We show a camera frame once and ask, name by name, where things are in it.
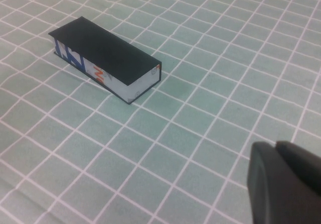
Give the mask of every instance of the table surface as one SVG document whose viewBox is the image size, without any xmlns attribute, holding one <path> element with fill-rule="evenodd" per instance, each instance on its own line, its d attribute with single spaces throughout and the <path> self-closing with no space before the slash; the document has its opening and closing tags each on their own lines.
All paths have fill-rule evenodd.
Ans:
<svg viewBox="0 0 321 224">
<path fill-rule="evenodd" d="M 53 54 L 84 16 L 163 63 L 127 105 Z M 321 155 L 320 0 L 0 0 L 0 222 L 252 223 L 251 144 Z"/>
</svg>

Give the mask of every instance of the black box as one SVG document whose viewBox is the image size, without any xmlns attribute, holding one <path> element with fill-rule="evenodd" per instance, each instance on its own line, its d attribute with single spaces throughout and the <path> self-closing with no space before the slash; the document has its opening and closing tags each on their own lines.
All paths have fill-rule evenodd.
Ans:
<svg viewBox="0 0 321 224">
<path fill-rule="evenodd" d="M 84 17 L 49 35 L 55 54 L 128 104 L 161 80 L 160 61 Z"/>
</svg>

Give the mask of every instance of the box lid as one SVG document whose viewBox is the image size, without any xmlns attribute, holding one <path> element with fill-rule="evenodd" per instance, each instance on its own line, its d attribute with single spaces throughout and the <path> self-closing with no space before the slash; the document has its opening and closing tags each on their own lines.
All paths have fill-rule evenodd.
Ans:
<svg viewBox="0 0 321 224">
<path fill-rule="evenodd" d="M 84 17 L 49 35 L 126 85 L 161 63 Z"/>
</svg>

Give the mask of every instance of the black plastic object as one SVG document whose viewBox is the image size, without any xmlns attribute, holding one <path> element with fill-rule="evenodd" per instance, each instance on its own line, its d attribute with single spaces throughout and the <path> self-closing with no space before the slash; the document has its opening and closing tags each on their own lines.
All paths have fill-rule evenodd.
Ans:
<svg viewBox="0 0 321 224">
<path fill-rule="evenodd" d="M 133 102 L 161 80 L 162 63 L 160 61 L 84 17 L 50 32 L 49 35 L 55 39 L 57 55 L 127 103 Z M 58 43 L 62 43 L 63 49 L 66 47 L 67 56 L 61 53 L 61 46 L 59 48 Z M 74 56 L 70 56 L 73 53 L 79 54 L 80 58 L 77 60 Z M 118 89 L 112 89 L 102 80 L 97 79 L 97 74 L 88 74 L 84 59 L 104 70 L 110 79 L 116 78 L 125 86 L 130 86 L 150 71 L 159 70 L 159 77 L 143 92 L 135 92 L 135 98 L 126 99 L 119 96 Z"/>
<path fill-rule="evenodd" d="M 289 142 L 252 146 L 248 191 L 254 224 L 321 223 L 321 159 Z"/>
</svg>

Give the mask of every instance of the orange graphic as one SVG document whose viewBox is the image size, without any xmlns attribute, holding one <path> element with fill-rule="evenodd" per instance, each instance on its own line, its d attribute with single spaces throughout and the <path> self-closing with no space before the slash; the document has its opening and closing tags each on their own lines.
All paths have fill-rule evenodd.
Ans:
<svg viewBox="0 0 321 224">
<path fill-rule="evenodd" d="M 96 66 L 94 66 L 94 69 L 97 70 L 97 72 L 95 72 L 95 75 L 97 76 L 96 77 L 96 80 L 101 82 L 101 83 L 104 83 L 104 78 L 102 77 L 103 75 L 103 72 L 101 69 L 97 68 Z"/>
</svg>

